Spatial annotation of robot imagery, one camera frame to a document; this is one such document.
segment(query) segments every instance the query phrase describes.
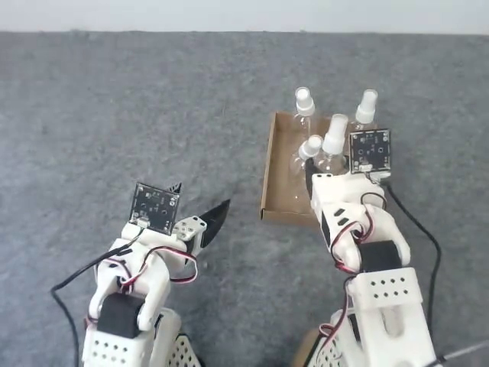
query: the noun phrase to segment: cardboard tray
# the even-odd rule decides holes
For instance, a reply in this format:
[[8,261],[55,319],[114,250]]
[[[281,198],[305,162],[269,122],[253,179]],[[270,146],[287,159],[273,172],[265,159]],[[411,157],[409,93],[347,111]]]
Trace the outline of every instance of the cardboard tray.
[[[299,126],[292,121],[293,115],[287,112],[276,112],[272,117],[260,218],[299,226],[318,226],[313,211],[301,213],[290,194],[289,159],[301,143]],[[324,136],[328,128],[329,119],[320,119],[313,134]]]

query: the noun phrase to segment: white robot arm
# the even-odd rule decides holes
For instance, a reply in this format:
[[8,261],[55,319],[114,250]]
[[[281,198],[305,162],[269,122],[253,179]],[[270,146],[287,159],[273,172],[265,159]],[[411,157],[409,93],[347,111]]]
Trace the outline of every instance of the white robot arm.
[[436,355],[410,247],[384,210],[384,190],[363,174],[318,173],[310,186],[328,250],[337,268],[353,276],[345,282],[343,309],[320,327],[305,365],[428,365]]
[[[128,222],[110,250],[131,243],[96,269],[97,289],[89,304],[82,361],[85,367],[200,367],[181,319],[165,308],[170,283],[197,276],[196,256],[212,241],[228,212],[229,200],[202,216],[180,220],[170,234],[147,220]],[[177,278],[186,265],[192,274]]]

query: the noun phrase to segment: floor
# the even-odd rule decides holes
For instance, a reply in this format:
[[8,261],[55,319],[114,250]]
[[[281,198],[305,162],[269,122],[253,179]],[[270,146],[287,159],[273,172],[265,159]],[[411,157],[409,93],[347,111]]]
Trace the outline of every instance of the floor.
[[[0,34],[0,365],[72,363],[48,291],[118,237],[137,180],[183,182],[179,217],[232,199],[199,279],[170,295],[197,353],[209,367],[288,365],[342,301],[317,230],[258,218],[269,115],[302,85],[325,114],[378,90],[393,187],[445,250],[436,350],[487,337],[488,58],[487,37]],[[390,208],[426,299],[434,250]],[[61,293],[80,337],[94,290],[90,273]]]

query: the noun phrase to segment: circuit board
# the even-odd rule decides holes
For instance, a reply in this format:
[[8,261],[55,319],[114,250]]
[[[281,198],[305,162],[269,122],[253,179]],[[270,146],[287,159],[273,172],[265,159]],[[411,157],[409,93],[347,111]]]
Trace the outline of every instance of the circuit board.
[[350,172],[390,170],[390,130],[368,130],[350,134]]
[[181,183],[168,190],[138,182],[132,198],[129,222],[171,235],[180,202]]

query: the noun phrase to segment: white spray nozzle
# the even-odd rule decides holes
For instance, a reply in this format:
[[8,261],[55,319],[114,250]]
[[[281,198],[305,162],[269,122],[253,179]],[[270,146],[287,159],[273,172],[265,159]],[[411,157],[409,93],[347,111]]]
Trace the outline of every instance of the white spray nozzle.
[[357,108],[355,119],[361,124],[370,124],[374,121],[375,103],[377,103],[378,93],[374,89],[364,91],[364,96],[361,99]]
[[309,88],[301,86],[296,89],[296,106],[297,113],[301,116],[312,116],[314,114],[316,107]]
[[324,135],[322,149],[328,154],[341,154],[345,145],[345,132],[348,126],[348,117],[337,113],[331,117],[329,130]]
[[321,149],[322,138],[319,135],[311,135],[299,148],[299,157],[303,161],[314,158]]

